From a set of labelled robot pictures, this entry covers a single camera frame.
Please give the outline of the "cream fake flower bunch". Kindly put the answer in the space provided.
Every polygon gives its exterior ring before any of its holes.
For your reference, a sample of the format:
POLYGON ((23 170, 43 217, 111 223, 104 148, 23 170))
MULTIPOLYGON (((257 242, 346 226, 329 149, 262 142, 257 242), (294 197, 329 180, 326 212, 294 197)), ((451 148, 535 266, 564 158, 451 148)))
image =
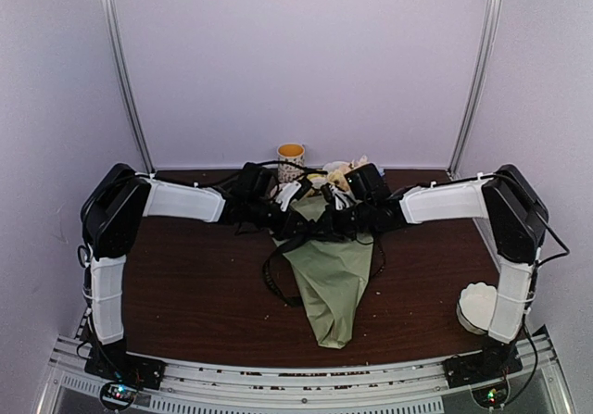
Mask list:
POLYGON ((330 171, 328 174, 310 174, 307 179, 311 182, 311 190, 308 196, 318 194, 321 187, 329 184, 337 188, 339 191, 349 194, 351 192, 350 186, 346 179, 347 171, 340 168, 330 171))

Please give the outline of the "white round bowl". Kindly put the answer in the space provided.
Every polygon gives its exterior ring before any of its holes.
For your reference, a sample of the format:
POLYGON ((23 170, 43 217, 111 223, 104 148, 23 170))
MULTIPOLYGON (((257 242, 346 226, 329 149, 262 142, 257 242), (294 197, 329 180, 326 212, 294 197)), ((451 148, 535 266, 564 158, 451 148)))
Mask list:
POLYGON ((348 172, 350 170, 350 164, 346 161, 331 161, 326 163, 323 167, 327 173, 331 173, 336 170, 340 170, 342 172, 348 172))

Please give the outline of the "pink fake flower stem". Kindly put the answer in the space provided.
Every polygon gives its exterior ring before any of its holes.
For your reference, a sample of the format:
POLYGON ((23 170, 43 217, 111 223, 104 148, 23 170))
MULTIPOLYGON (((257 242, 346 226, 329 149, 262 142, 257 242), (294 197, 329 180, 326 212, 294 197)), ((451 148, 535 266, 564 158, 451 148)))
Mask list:
POLYGON ((358 160, 352 160, 352 161, 349 163, 349 166, 350 166, 352 169, 356 169, 356 168, 359 168, 359 167, 361 167, 361 166, 364 166, 364 165, 366 165, 366 164, 368 164, 368 163, 369 163, 369 159, 368 159, 368 157, 367 157, 367 156, 362 156, 362 157, 361 157, 360 159, 358 159, 358 160))

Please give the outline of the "black printed ribbon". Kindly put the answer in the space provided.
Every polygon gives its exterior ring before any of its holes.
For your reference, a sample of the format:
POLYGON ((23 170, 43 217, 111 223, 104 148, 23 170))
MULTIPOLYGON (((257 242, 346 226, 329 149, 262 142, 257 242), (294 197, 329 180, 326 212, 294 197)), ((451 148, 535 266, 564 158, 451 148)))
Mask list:
MULTIPOLYGON (((305 236, 298 236, 298 237, 294 237, 294 238, 297 238, 299 240, 303 240, 303 239, 307 240, 307 239, 311 239, 313 237, 318 238, 319 237, 319 220, 311 220, 308 222, 308 224, 309 224, 308 233, 305 236)), ((374 278, 376 278, 378 275, 380 275, 385 270, 387 256, 386 256, 384 243, 383 243, 384 235, 385 235, 384 233, 373 235, 373 237, 375 238, 375 242, 378 245, 373 249, 372 271, 375 273, 375 275, 370 279, 370 281, 373 280, 374 278)), ((261 268, 261 276, 262 276, 263 282, 265 283, 263 273, 262 273, 263 265, 261 268)), ((283 294, 285 294, 287 296, 292 296, 292 297, 299 295, 297 283, 296 283, 292 268, 286 259, 280 257, 280 258, 275 259, 271 263, 271 276, 273 277, 276 284, 280 287, 280 290, 283 292, 283 294)), ((280 299, 286 305, 286 303, 283 301, 283 299, 279 298, 279 296, 277 296, 275 293, 273 293, 268 288, 266 283, 265 283, 265 286, 274 296, 276 296, 278 299, 280 299)))

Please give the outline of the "green wrapping paper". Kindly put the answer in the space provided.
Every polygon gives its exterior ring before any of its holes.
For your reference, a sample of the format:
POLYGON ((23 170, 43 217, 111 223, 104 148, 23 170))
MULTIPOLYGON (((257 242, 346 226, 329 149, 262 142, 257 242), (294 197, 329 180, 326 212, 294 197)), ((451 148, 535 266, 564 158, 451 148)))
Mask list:
POLYGON ((341 349, 352 339, 356 310, 372 271, 372 234, 352 239, 329 236, 276 241, 276 249, 263 265, 268 288, 289 307, 303 307, 320 347, 341 349), (298 296, 283 294, 271 276, 271 263, 286 259, 293 271, 298 296))

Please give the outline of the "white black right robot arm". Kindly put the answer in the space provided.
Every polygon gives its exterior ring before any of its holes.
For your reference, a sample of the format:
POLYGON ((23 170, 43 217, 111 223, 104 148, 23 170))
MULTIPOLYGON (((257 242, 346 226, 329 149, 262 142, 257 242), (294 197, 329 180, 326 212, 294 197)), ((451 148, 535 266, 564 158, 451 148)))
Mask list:
POLYGON ((322 185, 328 203, 324 215, 334 235, 391 232, 438 220, 482 219, 490 224, 499 279, 496 300, 485 331, 500 343, 475 358, 475 370, 496 377, 511 362, 511 343, 535 297, 536 274, 546 235, 552 234, 549 212, 520 170, 506 164, 492 173, 451 182, 425 182, 391 191, 373 163, 346 176, 348 189, 322 185))

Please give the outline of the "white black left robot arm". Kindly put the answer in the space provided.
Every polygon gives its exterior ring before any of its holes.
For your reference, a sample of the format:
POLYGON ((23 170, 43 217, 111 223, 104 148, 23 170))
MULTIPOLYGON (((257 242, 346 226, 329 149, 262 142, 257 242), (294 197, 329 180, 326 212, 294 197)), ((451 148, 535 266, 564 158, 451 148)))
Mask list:
POLYGON ((93 332, 106 345, 95 360, 112 380, 123 381, 133 371, 132 358, 112 344, 124 337, 123 270, 142 220, 168 217, 224 225, 250 223, 280 240, 301 236, 309 221, 290 206, 312 184, 301 175, 271 187, 275 178, 274 171, 248 162, 224 180, 168 182, 118 163, 96 186, 81 210, 83 264, 88 269, 86 299, 93 332))

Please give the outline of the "patterned cup yellow inside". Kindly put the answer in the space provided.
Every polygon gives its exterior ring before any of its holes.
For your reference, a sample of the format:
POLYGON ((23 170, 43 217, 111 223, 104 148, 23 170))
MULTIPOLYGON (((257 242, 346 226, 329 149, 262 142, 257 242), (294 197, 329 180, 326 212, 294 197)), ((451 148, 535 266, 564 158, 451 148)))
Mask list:
POLYGON ((305 148, 301 144, 282 144, 277 149, 278 178, 282 183, 294 181, 301 173, 305 162, 305 148))

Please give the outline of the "white scalloped bowl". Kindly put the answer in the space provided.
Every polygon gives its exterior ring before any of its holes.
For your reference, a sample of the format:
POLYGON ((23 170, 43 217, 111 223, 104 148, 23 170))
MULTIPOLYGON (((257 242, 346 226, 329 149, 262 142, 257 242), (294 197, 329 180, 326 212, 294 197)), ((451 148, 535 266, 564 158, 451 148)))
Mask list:
POLYGON ((484 282, 470 283, 461 293, 456 306, 460 325, 468 332, 486 335, 494 315, 497 289, 484 282))

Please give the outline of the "aluminium front rail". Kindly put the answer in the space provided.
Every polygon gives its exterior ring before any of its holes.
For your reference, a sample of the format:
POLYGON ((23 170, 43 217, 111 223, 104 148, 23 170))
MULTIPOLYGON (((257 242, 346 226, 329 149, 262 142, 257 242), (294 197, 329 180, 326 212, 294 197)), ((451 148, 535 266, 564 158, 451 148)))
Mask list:
POLYGON ((488 413, 486 395, 509 389, 505 413, 572 413, 574 403, 545 334, 517 345, 521 370, 452 387, 443 358, 384 365, 290 369, 168 359, 157 390, 129 413, 488 413))

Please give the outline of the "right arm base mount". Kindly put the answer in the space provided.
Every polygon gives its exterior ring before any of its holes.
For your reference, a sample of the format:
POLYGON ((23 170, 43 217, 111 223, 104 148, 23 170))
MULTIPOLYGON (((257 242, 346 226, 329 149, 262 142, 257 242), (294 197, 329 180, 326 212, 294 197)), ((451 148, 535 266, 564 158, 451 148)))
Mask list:
POLYGON ((523 368, 515 341, 505 344, 490 338, 478 352, 443 362, 448 388, 468 387, 476 405, 489 410, 504 408, 511 400, 509 375, 523 368))

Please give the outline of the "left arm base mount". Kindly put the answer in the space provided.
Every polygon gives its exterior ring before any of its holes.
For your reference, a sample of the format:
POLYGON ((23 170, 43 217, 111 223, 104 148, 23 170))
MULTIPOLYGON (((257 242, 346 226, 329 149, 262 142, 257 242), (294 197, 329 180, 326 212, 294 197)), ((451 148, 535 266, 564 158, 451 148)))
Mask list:
POLYGON ((84 371, 105 380, 98 399, 107 410, 120 413, 130 408, 144 389, 160 388, 164 361, 129 354, 125 339, 102 345, 92 336, 84 343, 91 347, 84 371))

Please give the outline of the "left aluminium frame post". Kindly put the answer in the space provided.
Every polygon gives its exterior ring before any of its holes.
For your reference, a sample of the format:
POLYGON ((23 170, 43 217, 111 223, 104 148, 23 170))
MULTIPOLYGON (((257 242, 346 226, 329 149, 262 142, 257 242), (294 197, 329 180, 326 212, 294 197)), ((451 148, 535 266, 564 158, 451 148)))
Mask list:
POLYGON ((133 96, 132 83, 128 71, 123 42, 120 34, 120 25, 115 0, 101 0, 104 16, 107 24, 107 34, 110 41, 111 51, 115 63, 117 80, 124 105, 126 117, 129 121, 132 137, 136 148, 142 159, 144 171, 154 173, 156 171, 152 157, 150 156, 145 132, 142 127, 137 106, 133 96))

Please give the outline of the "aluminium frame post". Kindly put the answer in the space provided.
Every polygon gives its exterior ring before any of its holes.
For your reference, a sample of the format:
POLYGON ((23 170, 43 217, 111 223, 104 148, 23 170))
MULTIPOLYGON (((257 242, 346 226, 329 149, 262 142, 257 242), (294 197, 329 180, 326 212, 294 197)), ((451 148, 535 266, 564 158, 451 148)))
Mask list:
POLYGON ((104 16, 107 24, 107 34, 110 41, 111 51, 115 63, 117 80, 124 105, 126 117, 129 121, 132 137, 136 148, 142 159, 144 171, 154 173, 156 171, 152 157, 150 156, 145 132, 142 127, 137 106, 133 96, 132 83, 128 71, 123 42, 120 34, 120 25, 115 0, 101 0, 104 16))
POLYGON ((456 178, 460 174, 461 161, 469 142, 474 119, 477 114, 481 95, 486 82, 486 73, 497 36, 503 0, 486 0, 478 52, 474 64, 470 90, 464 107, 461 126, 453 153, 448 164, 448 174, 456 178))

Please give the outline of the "right aluminium frame post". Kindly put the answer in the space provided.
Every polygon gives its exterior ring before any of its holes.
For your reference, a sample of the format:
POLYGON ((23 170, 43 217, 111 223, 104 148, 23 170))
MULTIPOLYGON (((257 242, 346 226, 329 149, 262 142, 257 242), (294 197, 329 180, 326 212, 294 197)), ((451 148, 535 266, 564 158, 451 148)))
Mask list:
POLYGON ((481 95, 486 82, 486 73, 497 36, 503 0, 486 0, 478 52, 474 64, 470 90, 464 107, 461 126, 453 153, 448 164, 448 174, 456 178, 460 174, 461 161, 469 142, 474 119, 477 114, 481 95))

